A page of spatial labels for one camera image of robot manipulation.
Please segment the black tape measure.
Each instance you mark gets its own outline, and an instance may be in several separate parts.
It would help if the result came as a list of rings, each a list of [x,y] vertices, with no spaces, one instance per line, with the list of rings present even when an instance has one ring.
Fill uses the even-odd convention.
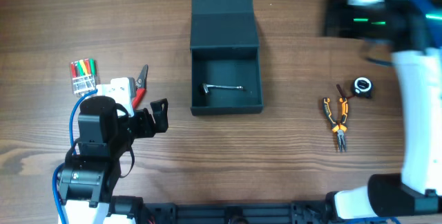
[[[340,84],[336,85],[336,88],[338,89],[338,92],[342,97],[346,97],[348,100],[353,97],[363,97],[367,99],[372,98],[372,91],[374,89],[374,85],[370,79],[367,77],[357,77],[351,84],[350,84],[350,95],[346,95],[344,90],[341,88]]]

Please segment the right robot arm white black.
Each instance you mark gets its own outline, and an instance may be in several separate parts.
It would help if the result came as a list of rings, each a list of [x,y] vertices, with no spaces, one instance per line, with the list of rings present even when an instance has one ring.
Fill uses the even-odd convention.
[[[328,37],[383,42],[401,88],[405,132],[398,174],[327,195],[334,221],[441,212],[441,0],[328,0]]]

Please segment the chrome socket wrench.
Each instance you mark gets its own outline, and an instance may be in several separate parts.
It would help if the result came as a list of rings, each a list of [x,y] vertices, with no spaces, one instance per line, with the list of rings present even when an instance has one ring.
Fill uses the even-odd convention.
[[[222,86],[222,85],[213,85],[213,84],[206,84],[206,83],[202,83],[200,85],[200,88],[201,88],[201,92],[204,95],[208,95],[211,92],[211,89],[238,90],[238,91],[244,90],[243,86]]]

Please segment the black orange needle-nose pliers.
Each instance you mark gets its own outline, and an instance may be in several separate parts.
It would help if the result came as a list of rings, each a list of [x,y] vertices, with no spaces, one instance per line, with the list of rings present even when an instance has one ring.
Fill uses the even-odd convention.
[[[347,144],[346,144],[345,132],[347,131],[347,119],[349,113],[348,100],[346,97],[341,97],[339,99],[340,109],[341,109],[339,120],[333,118],[329,102],[330,99],[328,97],[324,97],[322,99],[323,112],[325,114],[327,121],[330,123],[331,130],[337,136],[337,145],[339,151],[341,153],[346,152]]]

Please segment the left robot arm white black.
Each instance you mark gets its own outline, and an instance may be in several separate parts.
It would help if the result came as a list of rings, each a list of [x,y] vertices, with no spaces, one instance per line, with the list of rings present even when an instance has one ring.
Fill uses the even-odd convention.
[[[111,97],[84,100],[78,117],[79,137],[52,176],[60,223],[155,223],[141,197],[114,196],[122,173],[120,158],[133,153],[138,138],[152,138],[169,127],[168,101],[130,114]]]

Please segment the red handled pruning shears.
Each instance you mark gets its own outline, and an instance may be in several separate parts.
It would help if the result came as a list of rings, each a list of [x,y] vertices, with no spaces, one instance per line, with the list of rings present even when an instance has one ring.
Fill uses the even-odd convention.
[[[143,97],[146,93],[147,75],[148,75],[148,65],[145,64],[140,72],[140,75],[138,76],[138,78],[135,81],[136,93],[135,93],[135,97],[132,101],[133,109],[136,109],[139,106],[140,102],[143,100]]]

